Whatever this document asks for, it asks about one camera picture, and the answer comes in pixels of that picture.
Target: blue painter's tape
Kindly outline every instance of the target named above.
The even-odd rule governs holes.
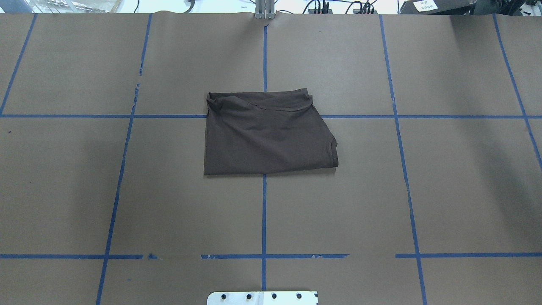
[[[130,115],[1,115],[3,118],[130,118]]]
[[[0,254],[0,259],[103,259],[103,254]]]
[[[0,115],[2,118],[130,118],[130,115]],[[206,118],[207,115],[134,115],[134,118]],[[524,119],[509,115],[398,115],[399,119]],[[394,115],[322,115],[325,119],[393,119]],[[542,119],[542,116],[527,116]]]
[[[15,68],[13,69],[13,73],[11,74],[11,78],[8,83],[8,88],[5,90],[4,99],[2,100],[2,105],[0,106],[0,115],[4,112],[5,104],[8,101],[9,92],[11,91],[11,87],[13,85],[13,82],[15,81],[15,76],[17,75],[17,71],[19,70],[19,65],[21,65],[21,60],[23,59],[24,51],[27,48],[28,41],[30,40],[30,35],[32,34],[32,30],[34,29],[34,25],[36,24],[37,14],[34,14],[34,17],[32,18],[32,22],[30,24],[30,28],[28,29],[27,37],[24,39],[23,47],[21,48],[21,52],[19,53],[19,58],[17,59],[17,62],[15,63]]]
[[[324,259],[341,259],[348,254],[267,254],[268,259],[307,259],[307,258],[324,258]]]
[[[501,47],[502,57],[505,60],[506,68],[508,69],[508,74],[510,75],[510,81],[512,82],[512,85],[514,87],[515,96],[518,99],[519,107],[521,108],[521,113],[523,114],[523,117],[525,119],[525,125],[527,126],[527,130],[529,132],[529,138],[531,139],[531,143],[533,144],[534,154],[536,155],[537,160],[538,160],[538,166],[542,170],[542,157],[540,157],[540,151],[538,150],[537,141],[534,139],[533,131],[531,129],[531,124],[529,123],[529,120],[527,118],[527,113],[525,111],[525,107],[523,106],[523,101],[521,100],[521,95],[519,94],[518,86],[515,83],[514,73],[512,73],[512,68],[510,68],[510,63],[508,62],[508,57],[506,56],[505,46],[502,44],[501,32],[499,30],[499,24],[497,22],[497,16],[495,13],[493,13],[493,24],[495,25],[495,31],[497,33],[497,38],[499,39],[499,45]]]
[[[263,91],[267,92],[267,27],[263,27]]]
[[[143,259],[143,255],[142,254],[138,254],[138,255],[110,254],[109,259]]]
[[[393,119],[392,115],[323,115],[324,119]]]
[[[310,258],[323,258],[323,259],[341,259],[347,257],[349,254],[210,254],[201,255],[201,259],[310,259]]]
[[[523,119],[523,116],[483,115],[398,115],[400,119]]]
[[[135,118],[206,118],[207,115],[135,115]]]
[[[210,254],[201,255],[202,259],[261,259],[261,254]]]
[[[382,35],[382,46],[384,48],[384,59],[386,60],[386,69],[388,70],[388,84],[390,86],[390,95],[391,100],[395,102],[395,91],[393,90],[393,82],[391,81],[391,68],[390,68],[390,59],[388,57],[388,46],[386,45],[386,32],[384,30],[384,20],[382,15],[378,15],[380,19],[380,33]]]
[[[267,254],[267,174],[262,177],[262,291],[266,291]]]
[[[542,252],[399,253],[396,258],[542,257]]]
[[[139,66],[139,75],[143,75],[143,64],[145,63],[145,54],[147,53],[147,43],[149,42],[149,32],[151,31],[152,13],[149,14],[147,21],[147,32],[145,33],[145,42],[143,43],[143,52],[141,53],[141,66]]]
[[[132,106],[132,112],[130,113],[130,122],[128,123],[128,132],[126,133],[126,141],[124,142],[124,151],[122,152],[122,161],[120,164],[119,180],[117,181],[117,191],[115,193],[115,201],[113,204],[113,212],[111,213],[111,222],[109,224],[109,233],[107,235],[107,243],[105,248],[104,263],[102,265],[102,272],[100,276],[100,284],[98,285],[98,294],[96,296],[96,305],[100,305],[102,291],[104,290],[105,274],[107,271],[107,261],[109,259],[109,252],[111,250],[111,240],[113,239],[113,229],[115,228],[115,220],[117,218],[117,208],[119,206],[120,198],[120,186],[124,177],[124,167],[126,166],[126,154],[128,152],[128,144],[130,142],[130,135],[132,134],[132,125],[134,122],[134,114],[136,112],[137,99],[139,95],[139,84],[135,86],[134,104]]]
[[[384,57],[386,59],[386,69],[388,70],[388,82],[390,85],[390,95],[391,95],[391,101],[392,101],[392,107],[393,107],[393,115],[395,117],[395,128],[397,132],[397,142],[399,144],[399,154],[401,155],[403,177],[406,184],[406,193],[407,193],[408,205],[410,208],[410,226],[412,228],[412,239],[414,241],[414,250],[416,251],[416,254],[418,255],[420,254],[420,247],[418,245],[418,234],[416,232],[416,222],[414,220],[414,209],[412,207],[412,197],[410,195],[410,184],[408,180],[407,163],[405,161],[404,150],[403,150],[403,140],[401,138],[401,127],[399,125],[399,115],[397,113],[397,105],[395,103],[395,92],[393,91],[393,82],[391,80],[391,68],[390,68],[390,60],[388,56],[388,47],[386,46],[386,33],[384,30],[384,20],[382,18],[382,15],[378,15],[378,18],[380,19],[380,32],[382,33],[382,45],[384,48]],[[422,260],[419,257],[417,257],[416,263],[418,267],[418,277],[420,279],[420,290],[422,293],[422,302],[423,302],[423,305],[427,305],[427,296],[425,293],[425,281],[423,279]]]
[[[104,259],[103,254],[0,254],[0,259]],[[143,259],[143,255],[109,255],[109,259]]]

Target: brown t-shirt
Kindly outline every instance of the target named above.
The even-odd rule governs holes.
[[[337,141],[307,89],[209,93],[204,175],[268,174],[339,165]]]

